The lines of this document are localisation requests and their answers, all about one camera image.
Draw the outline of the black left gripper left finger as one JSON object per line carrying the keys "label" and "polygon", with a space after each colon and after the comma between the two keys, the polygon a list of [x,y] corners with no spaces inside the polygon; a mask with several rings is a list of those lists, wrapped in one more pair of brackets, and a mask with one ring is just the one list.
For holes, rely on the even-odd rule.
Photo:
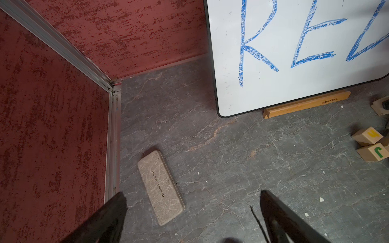
{"label": "black left gripper left finger", "polygon": [[121,239],[126,212],[127,199],[122,192],[118,192],[62,242],[118,243]]}

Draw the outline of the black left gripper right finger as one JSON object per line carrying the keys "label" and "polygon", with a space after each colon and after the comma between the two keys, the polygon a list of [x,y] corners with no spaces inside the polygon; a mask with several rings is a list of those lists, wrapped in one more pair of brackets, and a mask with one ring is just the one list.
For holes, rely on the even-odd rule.
{"label": "black left gripper right finger", "polygon": [[261,191],[260,208],[271,243],[329,242],[269,190]]}

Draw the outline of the wooden block letter R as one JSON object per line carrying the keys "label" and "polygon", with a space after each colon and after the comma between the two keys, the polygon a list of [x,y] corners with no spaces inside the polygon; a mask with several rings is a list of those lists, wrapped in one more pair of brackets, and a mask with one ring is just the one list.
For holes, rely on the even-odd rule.
{"label": "wooden block letter R", "polygon": [[372,103],[371,108],[378,116],[389,114],[389,97],[386,96]]}

